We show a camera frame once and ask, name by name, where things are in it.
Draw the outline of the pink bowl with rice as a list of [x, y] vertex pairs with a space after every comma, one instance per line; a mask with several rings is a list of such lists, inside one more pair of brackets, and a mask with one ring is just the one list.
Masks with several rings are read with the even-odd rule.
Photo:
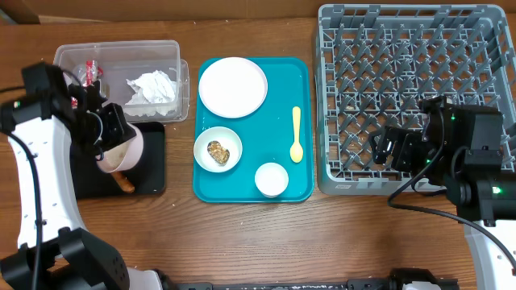
[[135, 131], [136, 136], [105, 152], [103, 159], [96, 162], [102, 172], [126, 171], [139, 162], [144, 151], [144, 138], [136, 126], [130, 124], [130, 128]]

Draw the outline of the yellow plastic spoon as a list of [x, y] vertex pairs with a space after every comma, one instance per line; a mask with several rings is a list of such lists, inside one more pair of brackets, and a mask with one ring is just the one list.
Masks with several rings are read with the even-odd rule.
[[303, 148], [300, 143], [301, 109], [295, 106], [292, 109], [293, 144], [290, 148], [290, 158], [294, 163], [300, 163], [303, 158]]

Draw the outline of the orange carrot piece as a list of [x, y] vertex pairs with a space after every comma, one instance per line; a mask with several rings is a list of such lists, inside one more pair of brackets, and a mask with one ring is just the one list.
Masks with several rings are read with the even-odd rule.
[[111, 176], [124, 193], [135, 191], [135, 186], [121, 172], [112, 172]]

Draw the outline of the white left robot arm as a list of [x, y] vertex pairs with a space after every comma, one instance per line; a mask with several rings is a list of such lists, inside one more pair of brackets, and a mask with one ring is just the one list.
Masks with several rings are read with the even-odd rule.
[[131, 165], [143, 153], [140, 130], [110, 103], [98, 82], [66, 81], [69, 72], [39, 62], [22, 70], [25, 94], [1, 106], [1, 132], [15, 154], [22, 220], [16, 253], [1, 261], [14, 289], [171, 289], [159, 270], [128, 267], [91, 234], [79, 213], [70, 166], [78, 147], [97, 161], [126, 146]]

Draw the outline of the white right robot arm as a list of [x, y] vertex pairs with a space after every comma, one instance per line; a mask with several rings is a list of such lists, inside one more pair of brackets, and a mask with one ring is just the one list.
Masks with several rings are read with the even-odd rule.
[[[388, 198], [395, 209], [450, 218], [465, 226], [479, 289], [515, 287], [515, 174], [502, 169], [503, 114], [496, 108], [453, 105], [446, 97], [422, 100], [421, 131], [384, 126], [368, 137], [376, 164], [390, 162], [410, 180]], [[395, 202], [426, 179], [455, 213]]]

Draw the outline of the white plastic cup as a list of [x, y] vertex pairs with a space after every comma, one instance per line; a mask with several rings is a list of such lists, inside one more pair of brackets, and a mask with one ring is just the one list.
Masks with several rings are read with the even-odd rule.
[[280, 164], [265, 163], [256, 170], [255, 185], [267, 198], [279, 197], [288, 184], [288, 172]]

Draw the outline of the red snack wrapper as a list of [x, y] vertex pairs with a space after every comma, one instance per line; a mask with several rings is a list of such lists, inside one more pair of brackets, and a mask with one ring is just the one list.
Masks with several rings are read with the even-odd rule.
[[85, 92], [85, 105], [90, 111], [97, 111], [106, 100], [103, 88], [103, 70], [96, 60], [87, 60], [73, 69], [73, 74], [78, 78]]

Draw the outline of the white bowl with food scraps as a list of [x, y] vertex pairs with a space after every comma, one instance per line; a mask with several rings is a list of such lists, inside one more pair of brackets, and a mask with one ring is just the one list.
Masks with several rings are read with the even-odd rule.
[[240, 160], [243, 144], [240, 137], [223, 126], [204, 130], [195, 140], [193, 155], [197, 164], [208, 172], [226, 172]]

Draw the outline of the brown food scraps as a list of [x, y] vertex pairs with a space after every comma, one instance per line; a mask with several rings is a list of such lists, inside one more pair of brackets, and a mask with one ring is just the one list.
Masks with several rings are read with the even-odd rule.
[[207, 151], [218, 165], [223, 166], [229, 160], [230, 152], [217, 140], [208, 143]]

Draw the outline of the pink round plate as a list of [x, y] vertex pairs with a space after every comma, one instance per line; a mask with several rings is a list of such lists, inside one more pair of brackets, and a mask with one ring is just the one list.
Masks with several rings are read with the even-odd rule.
[[216, 60], [205, 69], [198, 84], [202, 104], [222, 118], [242, 118], [254, 113], [267, 92], [264, 71], [242, 57]]

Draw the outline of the white paper napkin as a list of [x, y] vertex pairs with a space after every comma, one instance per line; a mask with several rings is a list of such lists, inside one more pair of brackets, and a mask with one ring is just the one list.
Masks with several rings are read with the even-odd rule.
[[177, 83], [160, 70], [147, 72], [134, 80], [127, 80], [134, 94], [125, 103], [124, 112], [130, 116], [166, 116], [177, 110]]

